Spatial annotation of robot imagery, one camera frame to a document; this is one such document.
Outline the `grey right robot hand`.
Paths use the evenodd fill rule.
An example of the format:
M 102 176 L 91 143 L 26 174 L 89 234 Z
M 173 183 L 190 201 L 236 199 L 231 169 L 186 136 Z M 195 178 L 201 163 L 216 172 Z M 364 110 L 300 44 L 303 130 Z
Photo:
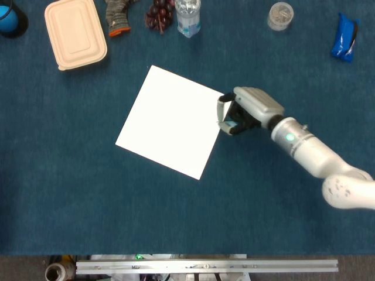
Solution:
M 235 87 L 217 100 L 217 119 L 228 135 L 255 127 L 272 130 L 284 119 L 284 108 L 261 89 Z

